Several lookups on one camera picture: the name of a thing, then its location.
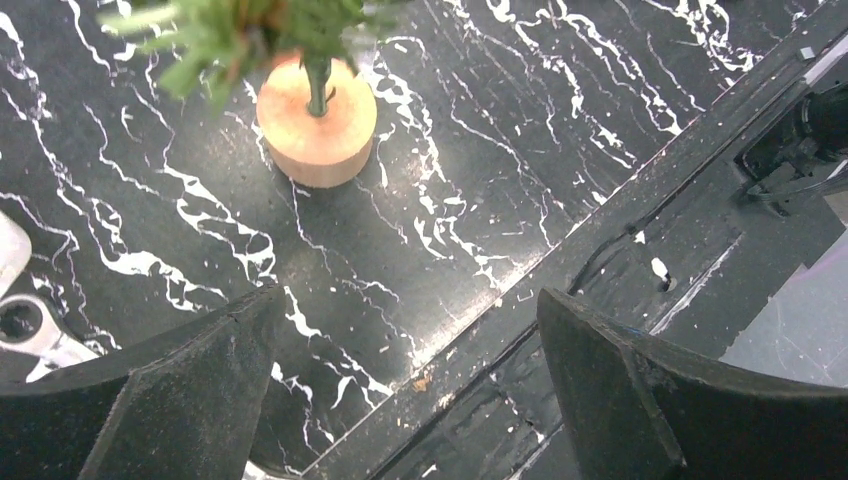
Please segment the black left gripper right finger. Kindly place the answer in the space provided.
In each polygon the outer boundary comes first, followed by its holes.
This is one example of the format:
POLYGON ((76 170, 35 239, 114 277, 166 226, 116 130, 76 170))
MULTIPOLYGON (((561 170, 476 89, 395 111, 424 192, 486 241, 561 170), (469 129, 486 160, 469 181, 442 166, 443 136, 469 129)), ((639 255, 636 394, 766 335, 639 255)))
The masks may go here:
POLYGON ((746 370, 555 289, 536 322, 585 479, 843 479, 847 392, 746 370))

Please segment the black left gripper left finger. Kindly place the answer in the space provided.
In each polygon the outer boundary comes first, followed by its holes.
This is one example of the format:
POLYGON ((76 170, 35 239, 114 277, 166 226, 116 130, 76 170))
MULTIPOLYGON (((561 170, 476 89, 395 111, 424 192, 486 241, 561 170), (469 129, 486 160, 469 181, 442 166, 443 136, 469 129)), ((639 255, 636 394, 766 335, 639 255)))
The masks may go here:
POLYGON ((129 348, 1 388, 5 479, 239 479, 282 343, 266 286, 129 348))

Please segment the small green christmas tree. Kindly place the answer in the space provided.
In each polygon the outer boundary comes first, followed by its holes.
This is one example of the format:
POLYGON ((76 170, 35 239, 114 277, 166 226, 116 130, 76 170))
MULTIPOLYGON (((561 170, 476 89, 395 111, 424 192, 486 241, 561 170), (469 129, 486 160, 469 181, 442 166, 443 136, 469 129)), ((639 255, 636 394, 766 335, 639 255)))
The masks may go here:
POLYGON ((256 103, 270 154, 293 182, 332 188, 365 166, 377 123, 375 95, 357 56, 398 24, 399 1, 144 1, 99 15, 116 36, 144 35, 146 53, 178 56, 157 84, 184 99, 205 88, 221 106, 260 70, 256 103))

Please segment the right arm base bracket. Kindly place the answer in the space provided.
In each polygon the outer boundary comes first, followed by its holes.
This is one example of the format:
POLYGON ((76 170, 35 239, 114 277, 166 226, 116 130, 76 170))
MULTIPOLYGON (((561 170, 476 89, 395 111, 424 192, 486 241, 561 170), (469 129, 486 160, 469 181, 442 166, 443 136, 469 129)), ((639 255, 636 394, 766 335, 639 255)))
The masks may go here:
POLYGON ((794 102, 735 158, 748 177, 741 205, 787 216, 793 200, 847 190, 847 86, 836 83, 794 102))

